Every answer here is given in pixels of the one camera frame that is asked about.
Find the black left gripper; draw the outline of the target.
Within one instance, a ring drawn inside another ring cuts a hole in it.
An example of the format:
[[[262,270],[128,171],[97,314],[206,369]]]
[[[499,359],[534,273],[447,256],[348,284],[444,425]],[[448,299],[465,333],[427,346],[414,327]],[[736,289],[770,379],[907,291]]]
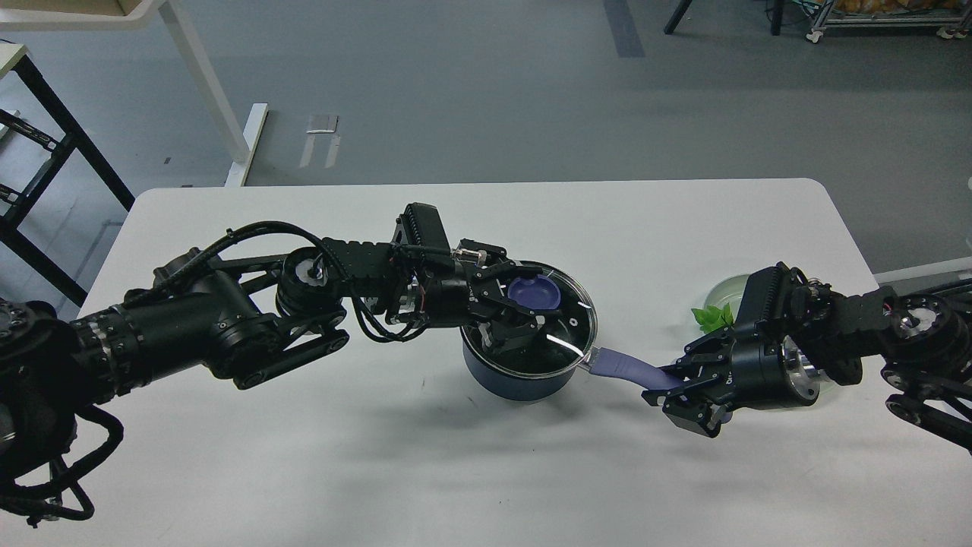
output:
[[[477,324],[478,345],[486,353],[530,345],[544,333],[548,316],[565,311],[566,274],[549,264],[506,259],[505,248],[482,242],[430,253],[420,276],[422,324]]]

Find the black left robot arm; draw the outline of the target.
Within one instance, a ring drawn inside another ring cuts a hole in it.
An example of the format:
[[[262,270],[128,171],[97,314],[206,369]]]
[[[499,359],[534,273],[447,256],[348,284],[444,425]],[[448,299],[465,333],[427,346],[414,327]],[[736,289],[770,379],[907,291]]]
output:
[[[87,520],[80,479],[124,426],[102,405],[194,367],[249,389],[345,346],[354,315],[368,339],[407,342],[430,328],[483,327],[489,347],[519,349],[563,316],[563,292],[514,296],[544,269],[506,250],[399,218],[391,242],[320,238],[260,221],[155,270],[149,289],[63,321],[48,302],[2,301],[2,509]]]

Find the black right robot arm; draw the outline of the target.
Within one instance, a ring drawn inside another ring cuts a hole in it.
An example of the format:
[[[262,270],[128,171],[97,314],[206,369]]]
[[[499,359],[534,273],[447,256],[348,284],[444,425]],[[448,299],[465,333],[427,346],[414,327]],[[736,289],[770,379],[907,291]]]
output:
[[[889,287],[842,295],[774,264],[747,277],[731,326],[688,343],[664,367],[673,387],[642,392],[677,427],[714,438],[737,409],[809,407],[822,382],[848,387],[862,359],[884,360],[890,413],[970,447],[970,301],[958,285],[900,296]]]

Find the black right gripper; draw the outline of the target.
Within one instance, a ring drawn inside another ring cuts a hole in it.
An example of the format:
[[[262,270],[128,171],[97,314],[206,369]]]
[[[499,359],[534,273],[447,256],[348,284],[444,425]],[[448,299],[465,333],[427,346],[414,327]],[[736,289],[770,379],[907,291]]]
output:
[[[820,395],[803,365],[788,363],[783,343],[736,340],[734,333],[695,339],[661,371],[684,381],[649,382],[642,398],[675,426],[708,438],[718,436],[736,409],[809,407]],[[720,380],[696,380],[714,375]]]

